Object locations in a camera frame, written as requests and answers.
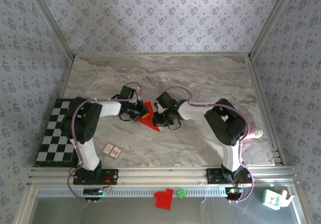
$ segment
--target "marble table surface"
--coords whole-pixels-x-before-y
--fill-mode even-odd
[[[228,99],[243,112],[251,127],[264,125],[254,90],[243,59],[217,54],[207,55],[124,55],[117,57],[76,57],[64,97],[109,98],[122,86],[136,81],[143,87],[141,99],[155,102],[170,86],[183,86],[194,95],[194,102]],[[180,89],[169,91],[176,100],[187,98]],[[102,153],[107,143],[123,150],[117,160]],[[103,166],[219,166],[222,144],[206,121],[182,121],[175,131],[152,130],[138,122],[123,122],[118,117],[103,117],[94,136]],[[274,165],[265,135],[244,141],[245,164]]]

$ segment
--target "small card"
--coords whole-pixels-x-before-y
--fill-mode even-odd
[[[105,147],[105,149],[103,150],[103,153],[105,153],[106,155],[110,156],[113,159],[117,159],[119,154],[120,154],[121,148],[113,145],[111,143],[108,143]]]

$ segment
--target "green block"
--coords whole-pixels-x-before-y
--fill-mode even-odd
[[[177,192],[177,195],[179,196],[179,199],[183,199],[184,197],[186,197],[186,192],[184,189],[182,189]]]
[[[281,206],[281,195],[271,190],[265,190],[262,204],[273,210],[279,210]]]

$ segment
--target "patterned wallpaper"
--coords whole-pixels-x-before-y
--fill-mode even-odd
[[[33,0],[0,0],[0,223],[12,223],[68,60]]]
[[[255,60],[288,165],[321,223],[321,0],[290,0]]]
[[[276,0],[46,0],[73,53],[249,52]]]

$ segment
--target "black and white checkered mat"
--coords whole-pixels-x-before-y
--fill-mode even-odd
[[[74,167],[78,157],[72,143],[61,133],[60,122],[72,99],[57,99],[42,141],[36,164],[41,167]]]

